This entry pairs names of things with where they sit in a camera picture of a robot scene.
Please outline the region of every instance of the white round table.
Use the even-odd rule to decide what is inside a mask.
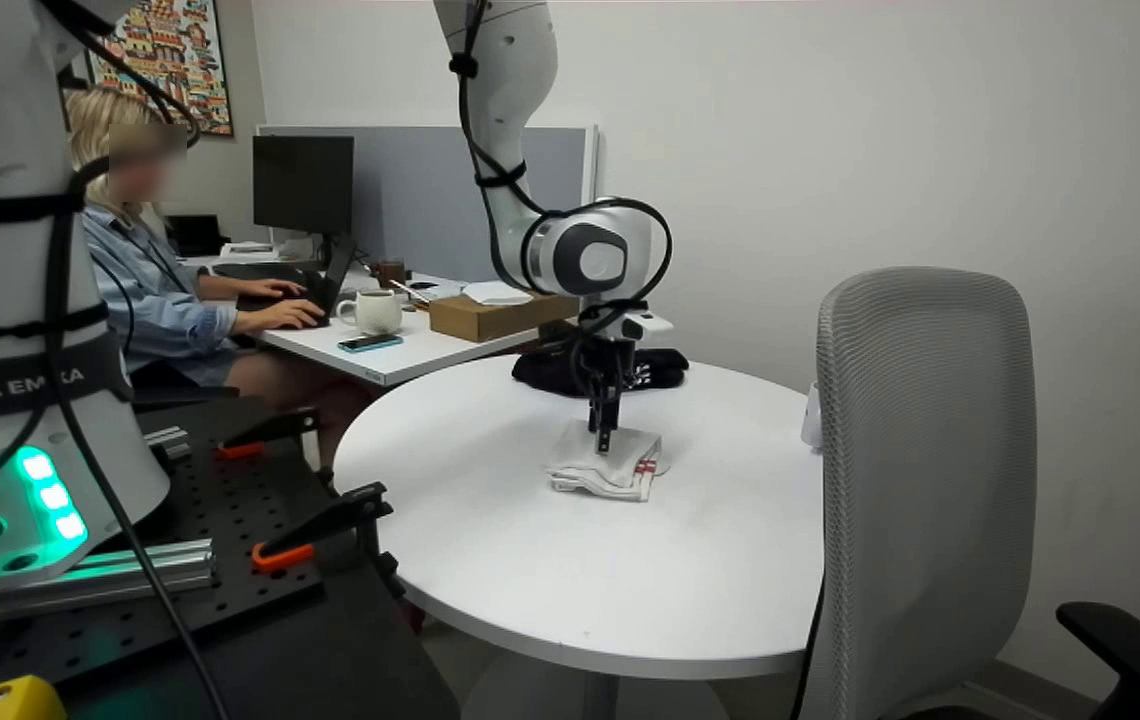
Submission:
[[[414,381],[348,429],[338,493],[380,482],[380,547],[407,597],[487,645],[601,677],[731,679],[803,653],[822,592],[822,455],[803,398],[691,364],[630,392],[662,434],[650,506],[563,497],[549,460],[586,399],[512,381],[512,356]]]

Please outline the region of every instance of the keyboard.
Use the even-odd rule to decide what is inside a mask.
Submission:
[[[295,265],[212,265],[218,277],[236,277],[236,280],[295,280],[304,286],[304,270]]]

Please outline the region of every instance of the gray office chair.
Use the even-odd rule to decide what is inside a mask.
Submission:
[[[902,717],[994,664],[1026,607],[1027,316],[997,277],[868,274],[824,299],[818,364],[828,571],[795,712]]]

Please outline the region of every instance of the small object on table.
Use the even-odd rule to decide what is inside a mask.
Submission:
[[[485,303],[485,310],[512,310],[512,303],[528,303],[534,296],[512,290],[512,286],[500,286],[500,280],[487,280],[487,286],[463,286],[460,296],[469,296],[473,303]]]
[[[344,352],[371,352],[371,350],[390,350],[390,345],[400,345],[400,335],[348,335],[338,350],[344,350]]]
[[[395,290],[363,290],[357,296],[357,323],[370,335],[393,335],[403,328],[403,296]]]
[[[460,339],[491,339],[523,328],[539,328],[578,314],[574,296],[534,296],[528,303],[477,303],[469,296],[444,296],[427,303],[433,332]]]
[[[574,429],[570,452],[549,467],[555,493],[630,506],[650,506],[662,471],[662,435],[635,429],[617,429],[608,452],[596,452],[596,441]]]

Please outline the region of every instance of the white robot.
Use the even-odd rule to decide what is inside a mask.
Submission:
[[[141,520],[170,497],[74,219],[85,171],[68,166],[57,94],[61,70],[126,10],[0,0],[0,588],[65,571],[118,535],[122,516]],[[500,277],[590,299],[578,368],[606,452],[643,332],[631,314],[667,270],[667,230],[640,199],[563,213],[523,193],[521,129],[555,75],[545,0],[437,0],[437,12],[463,81]]]
[[[586,299],[574,373],[592,405],[596,452],[608,452],[635,339],[652,328],[650,294],[671,265],[671,234],[630,197],[539,209],[523,193],[521,133],[555,81],[545,0],[437,0],[437,16],[460,75],[460,129],[485,189],[491,265],[510,286]]]
[[[114,506],[141,520],[170,497],[74,219],[57,74],[81,44],[53,12],[85,22],[68,0],[0,0],[0,588],[118,535]]]

